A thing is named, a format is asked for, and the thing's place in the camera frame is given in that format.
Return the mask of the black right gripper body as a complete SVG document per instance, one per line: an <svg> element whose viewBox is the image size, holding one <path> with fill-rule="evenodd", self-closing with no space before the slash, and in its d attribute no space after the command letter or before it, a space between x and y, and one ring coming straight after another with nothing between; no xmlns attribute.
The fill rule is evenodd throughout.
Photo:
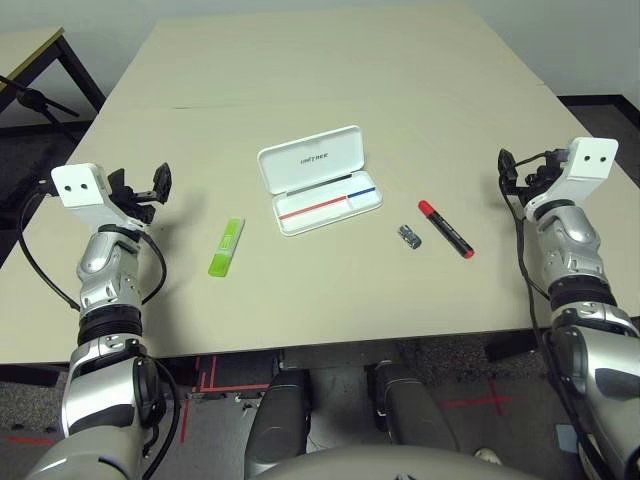
<svg viewBox="0 0 640 480"><path fill-rule="evenodd" d="M525 177L524 186L517 185L518 176L516 175L516 187L508 188L508 194L516 196L518 198L521 206L524 208L527 214L533 214L535 212L535 210L538 208L538 205L533 204L533 200L539 195L545 193L550 186L550 181L540 186L532 185L532 175L533 174L528 174Z"/></svg>

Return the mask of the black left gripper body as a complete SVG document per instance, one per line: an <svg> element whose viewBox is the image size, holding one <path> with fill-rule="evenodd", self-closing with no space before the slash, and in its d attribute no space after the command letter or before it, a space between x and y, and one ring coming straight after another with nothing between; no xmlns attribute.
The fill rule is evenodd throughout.
<svg viewBox="0 0 640 480"><path fill-rule="evenodd" d="M150 225L153 221L156 209L151 202L156 200L157 192L154 190L134 192L129 186L112 187L112 202L127 216L145 225Z"/></svg>

